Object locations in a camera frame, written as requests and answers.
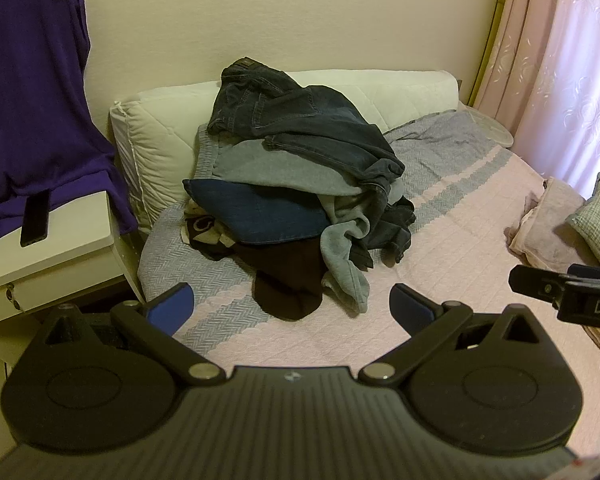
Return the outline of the black patterned garment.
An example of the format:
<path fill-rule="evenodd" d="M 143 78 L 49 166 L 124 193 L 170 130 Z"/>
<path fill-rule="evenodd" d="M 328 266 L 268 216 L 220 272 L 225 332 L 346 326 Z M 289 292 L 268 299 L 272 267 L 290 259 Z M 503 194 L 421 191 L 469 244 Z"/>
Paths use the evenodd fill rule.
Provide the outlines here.
<path fill-rule="evenodd" d="M 213 261 L 230 256 L 236 244 L 228 227 L 193 200 L 188 200 L 184 208 L 181 239 Z"/>

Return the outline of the white bedside table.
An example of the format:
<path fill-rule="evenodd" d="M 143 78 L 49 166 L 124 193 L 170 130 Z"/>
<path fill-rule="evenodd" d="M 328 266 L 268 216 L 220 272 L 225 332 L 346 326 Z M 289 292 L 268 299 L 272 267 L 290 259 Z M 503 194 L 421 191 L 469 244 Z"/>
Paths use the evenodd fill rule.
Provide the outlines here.
<path fill-rule="evenodd" d="M 105 192 L 52 211 L 45 240 L 22 247 L 18 230 L 0 238 L 0 393 L 38 330 L 35 311 L 120 282 L 142 301 L 139 258 Z M 0 409 L 0 458 L 14 445 Z"/>

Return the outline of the white quilted pillow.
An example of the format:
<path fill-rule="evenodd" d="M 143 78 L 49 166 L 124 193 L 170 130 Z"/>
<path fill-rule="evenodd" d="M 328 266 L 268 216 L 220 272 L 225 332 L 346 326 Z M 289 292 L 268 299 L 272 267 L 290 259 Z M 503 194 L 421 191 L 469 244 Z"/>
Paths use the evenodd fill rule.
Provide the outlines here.
<path fill-rule="evenodd" d="M 461 110 L 460 90 L 447 72 L 418 70 L 306 70 L 291 72 L 300 86 L 342 93 L 366 122 L 382 132 L 429 114 Z M 109 118 L 140 232 L 185 200 L 182 181 L 194 174 L 198 127 L 208 122 L 217 81 L 162 87 L 114 103 Z"/>

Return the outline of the dark maroon garment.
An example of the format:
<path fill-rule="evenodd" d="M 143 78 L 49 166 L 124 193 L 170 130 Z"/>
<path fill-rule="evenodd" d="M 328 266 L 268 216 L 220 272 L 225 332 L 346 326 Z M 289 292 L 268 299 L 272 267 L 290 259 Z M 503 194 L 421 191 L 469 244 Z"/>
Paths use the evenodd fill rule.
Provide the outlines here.
<path fill-rule="evenodd" d="M 298 321 L 321 305 L 327 268 L 318 236 L 270 244 L 237 243 L 234 254 L 256 271 L 252 296 L 265 313 Z"/>

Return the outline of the pink curtain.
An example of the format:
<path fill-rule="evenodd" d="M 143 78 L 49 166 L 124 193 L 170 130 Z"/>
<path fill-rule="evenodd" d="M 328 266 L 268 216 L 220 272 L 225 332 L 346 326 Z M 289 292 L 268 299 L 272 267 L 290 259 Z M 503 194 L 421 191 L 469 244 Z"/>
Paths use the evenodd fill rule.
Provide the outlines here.
<path fill-rule="evenodd" d="M 498 0 L 469 103 L 541 176 L 593 193 L 600 174 L 600 0 Z"/>

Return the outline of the grey sweatpants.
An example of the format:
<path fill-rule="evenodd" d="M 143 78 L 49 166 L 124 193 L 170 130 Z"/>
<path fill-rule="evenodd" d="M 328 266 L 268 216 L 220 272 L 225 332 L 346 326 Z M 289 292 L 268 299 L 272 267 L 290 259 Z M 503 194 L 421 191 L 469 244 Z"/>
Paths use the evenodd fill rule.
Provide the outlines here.
<path fill-rule="evenodd" d="M 252 266 L 254 300 L 276 318 L 309 315 L 324 289 L 366 312 L 372 250 L 400 260 L 411 245 L 414 205 L 399 176 L 358 183 L 261 139 L 200 126 L 195 173 L 183 186 L 199 209 L 188 222 L 193 246 Z"/>

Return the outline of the black phone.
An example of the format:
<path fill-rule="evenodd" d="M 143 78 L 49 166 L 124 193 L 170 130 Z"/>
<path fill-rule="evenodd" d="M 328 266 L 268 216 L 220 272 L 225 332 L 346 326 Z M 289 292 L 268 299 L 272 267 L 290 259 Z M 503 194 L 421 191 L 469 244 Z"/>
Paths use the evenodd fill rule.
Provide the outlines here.
<path fill-rule="evenodd" d="M 45 190 L 27 197 L 24 205 L 20 246 L 27 247 L 45 240 L 50 216 L 50 190 Z"/>

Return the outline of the navy blue garment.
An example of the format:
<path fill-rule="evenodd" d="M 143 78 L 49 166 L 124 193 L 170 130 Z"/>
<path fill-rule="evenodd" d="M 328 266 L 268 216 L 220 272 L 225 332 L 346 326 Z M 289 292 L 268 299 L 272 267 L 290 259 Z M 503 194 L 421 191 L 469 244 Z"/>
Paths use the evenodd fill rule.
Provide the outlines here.
<path fill-rule="evenodd" d="M 183 188 L 243 243 L 302 240 L 320 235 L 330 225 L 313 193 L 216 179 L 184 180 Z"/>

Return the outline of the dark blue denim jeans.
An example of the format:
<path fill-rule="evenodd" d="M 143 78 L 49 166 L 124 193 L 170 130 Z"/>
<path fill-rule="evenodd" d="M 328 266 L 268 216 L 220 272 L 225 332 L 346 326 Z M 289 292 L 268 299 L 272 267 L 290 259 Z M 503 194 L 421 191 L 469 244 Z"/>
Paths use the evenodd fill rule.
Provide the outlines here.
<path fill-rule="evenodd" d="M 404 163 L 379 128 L 337 90 L 302 87 L 281 70 L 240 58 L 222 71 L 208 131 L 261 140 L 269 150 L 317 162 L 371 192 L 366 209 L 370 232 L 352 250 L 357 266 L 370 265 L 370 249 L 383 249 L 401 261 L 411 247 L 414 205 L 404 197 L 394 204 L 389 200 Z"/>

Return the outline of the purple hanging shirt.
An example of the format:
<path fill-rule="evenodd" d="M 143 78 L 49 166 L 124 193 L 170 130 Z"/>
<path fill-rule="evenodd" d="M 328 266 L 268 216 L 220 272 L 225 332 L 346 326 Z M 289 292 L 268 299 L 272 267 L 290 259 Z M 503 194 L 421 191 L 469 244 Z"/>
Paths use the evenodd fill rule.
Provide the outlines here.
<path fill-rule="evenodd" d="M 121 233 L 137 227 L 114 147 L 88 110 L 90 49 L 84 0 L 0 0 L 0 238 L 44 191 L 50 208 L 105 191 Z"/>

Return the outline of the pink grey striped bedspread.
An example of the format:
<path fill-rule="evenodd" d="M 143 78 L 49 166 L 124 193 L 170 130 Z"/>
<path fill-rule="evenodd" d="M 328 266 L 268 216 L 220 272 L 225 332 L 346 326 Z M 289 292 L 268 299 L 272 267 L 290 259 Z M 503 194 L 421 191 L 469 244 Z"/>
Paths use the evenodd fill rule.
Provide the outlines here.
<path fill-rule="evenodd" d="M 516 304 L 508 274 L 518 263 L 509 242 L 539 201 L 542 178 L 490 140 L 471 114 L 445 112 L 387 133 L 405 167 L 414 204 L 412 244 L 397 264 L 377 261 L 367 274 L 367 310 L 354 314 L 325 297 L 311 315 L 286 322 L 254 302 L 252 272 L 241 262 L 212 261 L 181 238 L 184 209 L 166 208 L 140 256 L 147 298 L 192 286 L 196 307 L 178 340 L 222 367 L 331 366 L 358 370 L 406 339 L 389 311 L 389 292 L 404 283 L 434 301 L 460 300 L 477 312 Z"/>

